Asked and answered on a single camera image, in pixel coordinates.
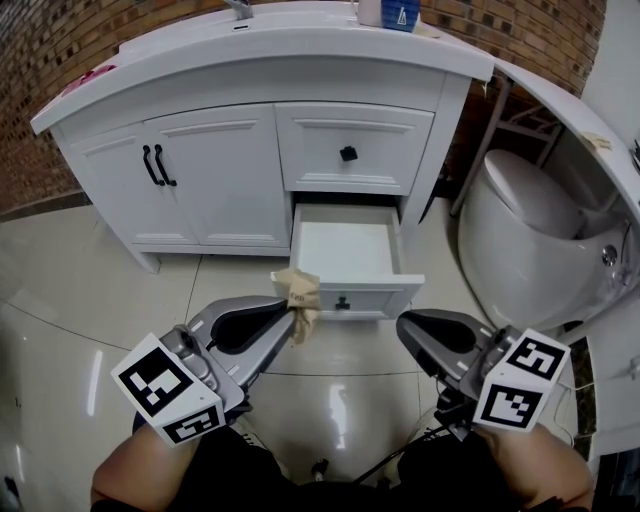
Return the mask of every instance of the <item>drawer knob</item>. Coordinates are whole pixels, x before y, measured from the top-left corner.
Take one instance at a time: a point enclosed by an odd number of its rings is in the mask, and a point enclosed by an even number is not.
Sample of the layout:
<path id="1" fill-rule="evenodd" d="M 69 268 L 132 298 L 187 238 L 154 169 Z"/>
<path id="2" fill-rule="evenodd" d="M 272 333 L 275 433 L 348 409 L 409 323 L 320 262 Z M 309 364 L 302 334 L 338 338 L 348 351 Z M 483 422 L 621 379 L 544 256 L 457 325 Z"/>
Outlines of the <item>drawer knob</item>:
<path id="1" fill-rule="evenodd" d="M 353 146 L 346 146 L 340 150 L 340 156 L 343 162 L 351 162 L 358 159 L 358 152 Z"/>
<path id="2" fill-rule="evenodd" d="M 348 311 L 349 309 L 351 309 L 351 304 L 347 302 L 347 298 L 340 297 L 336 304 L 336 311 Z"/>

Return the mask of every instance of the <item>cabinet door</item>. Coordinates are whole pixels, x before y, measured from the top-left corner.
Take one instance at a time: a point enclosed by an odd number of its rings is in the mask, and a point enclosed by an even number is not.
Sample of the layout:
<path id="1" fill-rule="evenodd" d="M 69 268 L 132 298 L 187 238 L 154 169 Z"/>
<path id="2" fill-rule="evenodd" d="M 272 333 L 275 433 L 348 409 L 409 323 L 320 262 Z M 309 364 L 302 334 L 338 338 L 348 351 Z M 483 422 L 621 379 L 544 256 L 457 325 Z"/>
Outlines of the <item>cabinet door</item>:
<path id="1" fill-rule="evenodd" d="M 132 243 L 197 243 L 172 187 L 153 182 L 143 160 L 145 145 L 151 146 L 147 161 L 160 181 L 153 146 L 145 137 L 142 123 L 83 140 L 71 148 L 85 160 L 96 188 L 109 198 Z"/>
<path id="2" fill-rule="evenodd" d="M 273 105 L 184 112 L 145 124 L 157 134 L 172 189 L 201 244 L 289 247 Z"/>

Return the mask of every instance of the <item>human arm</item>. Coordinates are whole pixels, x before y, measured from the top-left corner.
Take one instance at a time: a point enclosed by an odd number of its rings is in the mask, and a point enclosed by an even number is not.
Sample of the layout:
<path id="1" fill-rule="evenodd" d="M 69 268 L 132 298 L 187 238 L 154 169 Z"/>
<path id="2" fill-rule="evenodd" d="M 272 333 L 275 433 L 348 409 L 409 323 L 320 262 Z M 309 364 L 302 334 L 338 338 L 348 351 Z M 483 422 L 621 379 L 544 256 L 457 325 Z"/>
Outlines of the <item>human arm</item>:
<path id="1" fill-rule="evenodd" d="M 530 509 L 550 498 L 563 509 L 591 510 L 593 478 L 585 461 L 542 425 L 529 433 L 478 428 L 505 476 L 509 489 Z"/>
<path id="2" fill-rule="evenodd" d="M 93 475 L 91 504 L 111 499 L 145 511 L 175 498 L 200 438 L 169 447 L 149 425 L 118 446 Z"/>

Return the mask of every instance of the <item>black cabinet handle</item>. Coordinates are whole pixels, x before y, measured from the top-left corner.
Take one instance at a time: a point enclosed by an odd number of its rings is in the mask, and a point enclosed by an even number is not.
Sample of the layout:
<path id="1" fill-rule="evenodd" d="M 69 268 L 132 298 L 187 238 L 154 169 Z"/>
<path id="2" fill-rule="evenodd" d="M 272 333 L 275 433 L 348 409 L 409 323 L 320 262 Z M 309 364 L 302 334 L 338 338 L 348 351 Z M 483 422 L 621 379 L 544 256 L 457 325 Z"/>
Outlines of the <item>black cabinet handle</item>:
<path id="1" fill-rule="evenodd" d="M 144 166 L 147 168 L 147 172 L 149 173 L 149 176 L 151 176 L 153 183 L 164 187 L 164 181 L 158 181 L 158 178 L 156 178 L 156 175 L 153 174 L 153 169 L 151 168 L 151 164 L 149 163 L 148 157 L 149 153 L 151 153 L 151 148 L 149 146 L 142 146 L 142 149 L 144 150 L 144 156 L 142 157 L 142 160 L 144 161 Z"/>
<path id="2" fill-rule="evenodd" d="M 351 304 L 347 302 L 346 297 L 340 297 L 338 299 L 338 303 L 335 306 L 336 311 L 349 311 L 351 309 Z"/>
<path id="3" fill-rule="evenodd" d="M 358 152 L 353 146 L 346 146 L 340 150 L 340 156 L 343 162 L 351 162 L 358 159 Z"/>
<path id="4" fill-rule="evenodd" d="M 167 176 L 167 173 L 164 170 L 164 165 L 162 165 L 162 160 L 160 160 L 160 155 L 162 154 L 162 146 L 160 144 L 156 144 L 155 147 L 156 147 L 156 165 L 158 166 L 158 169 L 160 169 L 160 174 L 162 174 L 162 177 L 169 185 L 171 185 L 172 187 L 175 187 L 177 185 L 176 180 L 169 179 L 169 176 Z"/>

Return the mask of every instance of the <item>white toilet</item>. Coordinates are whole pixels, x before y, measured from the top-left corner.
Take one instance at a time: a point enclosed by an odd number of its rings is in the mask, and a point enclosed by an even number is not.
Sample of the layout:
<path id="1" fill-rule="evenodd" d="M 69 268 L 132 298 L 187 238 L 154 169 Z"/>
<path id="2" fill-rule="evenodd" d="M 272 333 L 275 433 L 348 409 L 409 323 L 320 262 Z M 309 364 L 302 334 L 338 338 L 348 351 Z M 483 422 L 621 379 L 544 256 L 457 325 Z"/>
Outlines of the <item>white toilet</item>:
<path id="1" fill-rule="evenodd" d="M 630 288 L 627 225 L 580 208 L 539 168 L 493 150 L 462 209 L 460 261 L 497 327 L 551 329 L 586 320 Z"/>

